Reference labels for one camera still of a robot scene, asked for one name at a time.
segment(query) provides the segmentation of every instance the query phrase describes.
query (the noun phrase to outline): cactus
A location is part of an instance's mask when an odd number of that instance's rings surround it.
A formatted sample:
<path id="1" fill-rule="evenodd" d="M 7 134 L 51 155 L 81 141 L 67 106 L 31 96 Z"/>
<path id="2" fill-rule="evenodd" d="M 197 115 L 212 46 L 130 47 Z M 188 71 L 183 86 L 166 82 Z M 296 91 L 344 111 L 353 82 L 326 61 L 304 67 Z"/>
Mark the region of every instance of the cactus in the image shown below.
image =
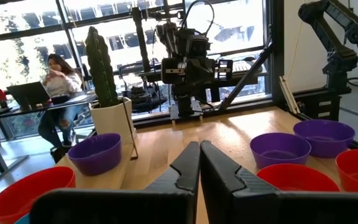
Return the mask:
<path id="1" fill-rule="evenodd" d="M 94 91 L 98 96 L 100 107 L 118 105 L 120 102 L 117 98 L 108 47 L 104 38 L 93 26 L 89 28 L 85 44 Z"/>

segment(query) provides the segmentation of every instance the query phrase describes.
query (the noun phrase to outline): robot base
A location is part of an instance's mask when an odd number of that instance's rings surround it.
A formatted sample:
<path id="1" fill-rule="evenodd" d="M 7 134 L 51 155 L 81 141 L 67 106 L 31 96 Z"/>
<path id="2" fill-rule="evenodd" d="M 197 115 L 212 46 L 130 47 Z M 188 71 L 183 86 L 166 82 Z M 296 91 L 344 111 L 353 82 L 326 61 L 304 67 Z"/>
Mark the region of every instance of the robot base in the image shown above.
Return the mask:
<path id="1" fill-rule="evenodd" d="M 191 107 L 193 108 L 194 111 L 202 111 L 203 110 L 198 101 L 192 100 L 191 101 Z M 176 125 L 177 121 L 184 121 L 184 120 L 197 118 L 197 117 L 199 117 L 200 121 L 203 120 L 203 113 L 200 113 L 200 112 L 194 112 L 192 115 L 187 116 L 187 117 L 179 117 L 178 105 L 171 105 L 169 107 L 169 112 L 170 112 L 170 115 L 171 115 L 172 125 Z"/>

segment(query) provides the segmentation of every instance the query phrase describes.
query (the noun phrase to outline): white sweater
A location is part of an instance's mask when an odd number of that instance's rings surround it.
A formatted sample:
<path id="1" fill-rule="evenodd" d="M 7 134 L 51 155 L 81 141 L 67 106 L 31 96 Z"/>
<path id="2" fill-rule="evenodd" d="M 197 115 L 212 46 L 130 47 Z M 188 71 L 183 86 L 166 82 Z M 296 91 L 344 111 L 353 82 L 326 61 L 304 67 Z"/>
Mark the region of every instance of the white sweater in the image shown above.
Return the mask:
<path id="1" fill-rule="evenodd" d="M 66 75 L 64 78 L 51 78 L 45 86 L 45 89 L 51 97 L 60 95 L 72 95 L 76 92 L 82 91 L 81 84 L 82 81 L 79 76 L 73 73 Z"/>

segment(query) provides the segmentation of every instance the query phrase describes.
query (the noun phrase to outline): woman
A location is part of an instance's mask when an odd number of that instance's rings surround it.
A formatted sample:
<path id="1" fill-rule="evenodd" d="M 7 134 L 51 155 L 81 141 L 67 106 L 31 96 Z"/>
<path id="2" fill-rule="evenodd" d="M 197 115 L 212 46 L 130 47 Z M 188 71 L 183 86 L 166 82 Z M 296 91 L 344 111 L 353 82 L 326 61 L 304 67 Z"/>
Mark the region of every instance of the woman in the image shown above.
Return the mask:
<path id="1" fill-rule="evenodd" d="M 69 95 L 73 96 L 81 92 L 82 81 L 79 74 L 57 54 L 48 56 L 49 72 L 42 80 L 42 84 L 51 97 Z M 73 129 L 73 120 L 82 106 L 70 106 L 62 109 L 49 111 L 55 125 L 59 127 L 63 134 L 63 146 L 71 146 L 71 131 Z M 60 147 L 62 144 L 56 134 L 53 133 L 54 127 L 50 126 L 48 116 L 44 114 L 38 127 L 38 133 L 54 147 Z"/>

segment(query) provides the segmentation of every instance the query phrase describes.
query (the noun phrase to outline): jeans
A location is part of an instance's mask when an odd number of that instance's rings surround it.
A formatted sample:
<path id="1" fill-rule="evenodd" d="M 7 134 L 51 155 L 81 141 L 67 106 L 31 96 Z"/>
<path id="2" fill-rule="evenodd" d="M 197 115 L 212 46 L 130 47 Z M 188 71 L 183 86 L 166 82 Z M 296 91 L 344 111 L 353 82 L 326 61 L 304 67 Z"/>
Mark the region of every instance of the jeans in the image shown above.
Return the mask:
<path id="1" fill-rule="evenodd" d="M 70 145 L 71 132 L 73 130 L 73 121 L 75 119 L 75 116 L 78 114 L 78 112 L 80 112 L 83 107 L 83 105 L 69 106 L 62 109 L 50 110 L 44 113 L 42 115 L 41 122 L 38 127 L 38 133 L 41 135 L 41 137 L 50 142 L 54 147 L 60 147 L 62 146 L 62 143 L 54 132 L 54 126 L 58 126 L 63 134 L 64 145 Z M 49 123 L 48 119 L 50 118 L 52 118 L 52 121 L 54 122 L 53 127 Z"/>

